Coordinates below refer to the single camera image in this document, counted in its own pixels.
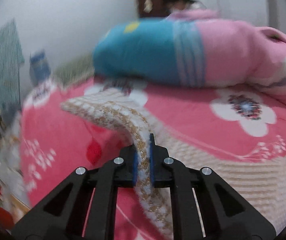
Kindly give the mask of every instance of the pink quilt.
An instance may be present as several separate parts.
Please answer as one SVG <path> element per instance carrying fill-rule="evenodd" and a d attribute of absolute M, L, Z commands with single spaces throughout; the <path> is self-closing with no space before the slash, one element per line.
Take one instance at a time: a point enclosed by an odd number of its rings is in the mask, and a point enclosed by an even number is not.
<path fill-rule="evenodd" d="M 202 86 L 247 83 L 286 104 L 286 34 L 271 27 L 255 28 L 246 22 L 219 19 L 216 14 L 211 10 L 184 10 L 167 18 L 193 22 L 194 28 L 185 36 L 188 39 L 195 30 L 200 32 L 206 58 Z M 181 85 L 193 87 L 195 81 L 189 72 L 193 65 L 188 64 L 185 73 L 182 63 L 189 62 L 190 55 L 185 51 L 178 53 L 177 59 Z"/>
<path fill-rule="evenodd" d="M 286 106 L 245 85 L 196 90 L 97 79 L 64 91 L 48 81 L 29 95 L 22 115 L 22 171 L 33 206 L 78 166 L 98 167 L 128 144 L 60 109 L 68 98 L 108 87 L 145 106 L 175 137 L 219 159 L 263 162 L 286 155 Z M 115 239 L 162 239 L 133 190 L 118 192 Z"/>

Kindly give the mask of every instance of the beige knitted fabric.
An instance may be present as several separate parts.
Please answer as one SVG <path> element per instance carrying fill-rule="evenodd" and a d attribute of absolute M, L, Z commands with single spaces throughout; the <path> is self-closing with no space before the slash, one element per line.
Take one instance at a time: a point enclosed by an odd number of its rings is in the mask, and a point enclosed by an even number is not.
<path fill-rule="evenodd" d="M 262 163 L 217 159 L 174 138 L 146 109 L 115 89 L 70 99 L 62 103 L 62 108 L 97 125 L 129 133 L 139 153 L 135 190 L 147 217 L 166 237 L 172 238 L 170 196 L 168 191 L 151 187 L 148 167 L 150 132 L 155 134 L 156 144 L 166 147 L 170 156 L 187 167 L 211 167 L 263 214 L 277 233 L 286 226 L 286 157 Z"/>

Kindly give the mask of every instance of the red object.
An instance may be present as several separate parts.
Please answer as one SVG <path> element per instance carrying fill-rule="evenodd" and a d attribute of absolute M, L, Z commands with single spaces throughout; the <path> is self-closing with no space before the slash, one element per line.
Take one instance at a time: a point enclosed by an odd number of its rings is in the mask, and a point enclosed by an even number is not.
<path fill-rule="evenodd" d="M 99 145 L 95 139 L 92 139 L 92 142 L 89 144 L 87 147 L 87 152 L 86 152 L 86 158 L 90 163 L 95 165 L 97 161 L 101 158 L 102 156 L 102 148 Z"/>
<path fill-rule="evenodd" d="M 12 229 L 14 221 L 12 215 L 0 207 L 0 223 L 4 229 Z"/>

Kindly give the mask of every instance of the metal screw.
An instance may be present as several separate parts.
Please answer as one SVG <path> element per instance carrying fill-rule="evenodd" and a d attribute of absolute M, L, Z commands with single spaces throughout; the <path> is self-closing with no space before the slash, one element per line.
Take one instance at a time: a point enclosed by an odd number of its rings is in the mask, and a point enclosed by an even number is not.
<path fill-rule="evenodd" d="M 85 168 L 84 167 L 78 167 L 77 169 L 76 169 L 76 174 L 77 175 L 82 175 L 82 174 L 84 174 L 85 173 Z"/>
<path fill-rule="evenodd" d="M 174 160 L 173 160 L 172 158 L 165 158 L 165 159 L 164 159 L 164 162 L 165 162 L 166 164 L 172 164 L 172 163 L 174 162 Z"/>
<path fill-rule="evenodd" d="M 209 175 L 209 174 L 212 173 L 212 170 L 210 168 L 208 168 L 208 167 L 205 167 L 205 168 L 202 169 L 202 173 L 204 175 Z"/>
<path fill-rule="evenodd" d="M 114 163 L 115 164 L 122 164 L 124 162 L 123 158 L 121 157 L 117 157 L 114 159 Z"/>

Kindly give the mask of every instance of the pink bedsheet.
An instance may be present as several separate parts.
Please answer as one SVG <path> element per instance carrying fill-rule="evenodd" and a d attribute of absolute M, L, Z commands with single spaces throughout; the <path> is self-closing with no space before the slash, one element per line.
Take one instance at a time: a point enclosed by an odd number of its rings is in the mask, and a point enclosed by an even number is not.
<path fill-rule="evenodd" d="M 286 106 L 247 86 L 197 90 L 89 80 L 62 91 L 49 81 L 28 97 L 22 115 L 22 171 L 32 205 L 78 166 L 100 166 L 128 143 L 59 106 L 68 98 L 115 86 L 145 106 L 174 136 L 217 158 L 262 162 L 286 155 Z M 161 239 L 143 217 L 134 191 L 120 189 L 115 239 Z"/>

